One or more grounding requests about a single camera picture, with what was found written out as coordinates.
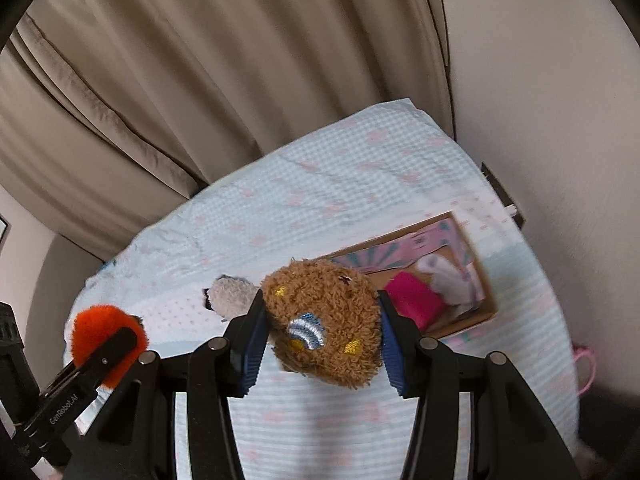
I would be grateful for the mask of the orange plush toy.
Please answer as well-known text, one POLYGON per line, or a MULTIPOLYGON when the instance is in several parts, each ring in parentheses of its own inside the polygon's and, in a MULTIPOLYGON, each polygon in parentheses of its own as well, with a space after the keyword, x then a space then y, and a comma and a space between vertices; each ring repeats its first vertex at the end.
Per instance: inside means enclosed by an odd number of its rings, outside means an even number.
POLYGON ((88 361, 94 350, 121 328, 130 328, 137 337, 137 343, 122 362, 106 375, 102 386, 108 390, 117 387, 137 357, 149 348, 149 338, 146 336, 142 322, 136 316, 111 304, 98 304, 76 315, 72 336, 70 336, 70 353, 74 365, 81 367, 88 361))

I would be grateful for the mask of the brown plush toy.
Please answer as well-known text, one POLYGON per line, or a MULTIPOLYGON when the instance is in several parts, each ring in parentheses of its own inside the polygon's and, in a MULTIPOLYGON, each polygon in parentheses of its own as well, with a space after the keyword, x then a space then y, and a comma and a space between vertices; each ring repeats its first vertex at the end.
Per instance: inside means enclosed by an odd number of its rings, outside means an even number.
POLYGON ((378 374, 381 308, 363 274, 329 260, 293 260, 260 289, 272 350, 285 370, 349 389, 378 374))

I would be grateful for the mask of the magenta soft item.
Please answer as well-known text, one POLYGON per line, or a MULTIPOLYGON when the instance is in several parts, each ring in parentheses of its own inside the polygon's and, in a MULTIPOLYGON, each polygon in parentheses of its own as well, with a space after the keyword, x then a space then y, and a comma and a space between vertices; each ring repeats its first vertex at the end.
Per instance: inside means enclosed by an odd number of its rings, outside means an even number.
POLYGON ((399 315, 411 318, 426 332, 446 310, 446 304, 431 287, 409 272, 399 272, 384 287, 399 315))

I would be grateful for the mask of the white sock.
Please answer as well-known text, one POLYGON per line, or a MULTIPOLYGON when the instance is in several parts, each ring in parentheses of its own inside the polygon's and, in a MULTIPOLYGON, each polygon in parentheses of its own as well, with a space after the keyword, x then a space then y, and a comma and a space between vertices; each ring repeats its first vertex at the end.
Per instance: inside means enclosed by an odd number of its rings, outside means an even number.
POLYGON ((416 262, 416 270, 431 275, 431 290, 441 296, 445 304, 450 306, 474 304, 472 284, 447 258, 439 254, 423 256, 416 262))

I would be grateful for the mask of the beige fluffy plush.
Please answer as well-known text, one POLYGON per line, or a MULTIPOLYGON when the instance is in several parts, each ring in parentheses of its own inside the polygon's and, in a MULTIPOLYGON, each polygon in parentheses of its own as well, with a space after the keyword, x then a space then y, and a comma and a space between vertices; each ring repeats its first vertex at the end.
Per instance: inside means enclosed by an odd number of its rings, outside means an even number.
POLYGON ((222 274, 203 289, 204 306, 228 322, 247 314, 257 292, 258 287, 246 278, 222 274))

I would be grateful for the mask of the pink cardboard box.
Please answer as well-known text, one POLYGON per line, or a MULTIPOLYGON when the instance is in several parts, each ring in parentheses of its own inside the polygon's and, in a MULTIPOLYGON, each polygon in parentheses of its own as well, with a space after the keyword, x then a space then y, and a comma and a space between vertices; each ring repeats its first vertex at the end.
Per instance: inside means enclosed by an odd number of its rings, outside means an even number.
POLYGON ((483 323, 497 313, 486 273, 462 225, 450 211, 326 255, 366 274, 382 289, 402 273, 401 284, 430 290, 426 309, 405 308, 422 333, 442 338, 483 323))

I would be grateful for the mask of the light blue checkered blanket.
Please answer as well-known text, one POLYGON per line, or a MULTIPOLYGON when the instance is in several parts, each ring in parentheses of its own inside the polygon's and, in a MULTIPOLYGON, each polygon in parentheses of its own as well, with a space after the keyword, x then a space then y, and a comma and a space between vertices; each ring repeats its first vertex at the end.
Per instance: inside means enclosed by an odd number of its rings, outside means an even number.
MULTIPOLYGON (((252 283, 292 259, 338 252, 451 212, 497 305, 447 339, 457 352, 505 353, 569 448, 578 395, 562 309, 522 232, 459 145, 409 100, 371 106, 235 171, 138 234, 77 296, 140 316, 162 356, 224 331, 203 292, 221 275, 252 283)), ((230 403, 250 479, 395 479, 416 404, 385 374, 349 390, 282 370, 272 353, 230 403)))

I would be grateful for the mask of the beige curtain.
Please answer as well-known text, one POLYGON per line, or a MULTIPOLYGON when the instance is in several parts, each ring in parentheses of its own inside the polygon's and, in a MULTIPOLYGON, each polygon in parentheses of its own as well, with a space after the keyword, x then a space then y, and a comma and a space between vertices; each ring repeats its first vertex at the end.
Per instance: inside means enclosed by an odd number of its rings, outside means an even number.
POLYGON ((408 98, 454 113, 440 0, 32 0, 1 52, 1 184, 107 259, 280 146, 408 98))

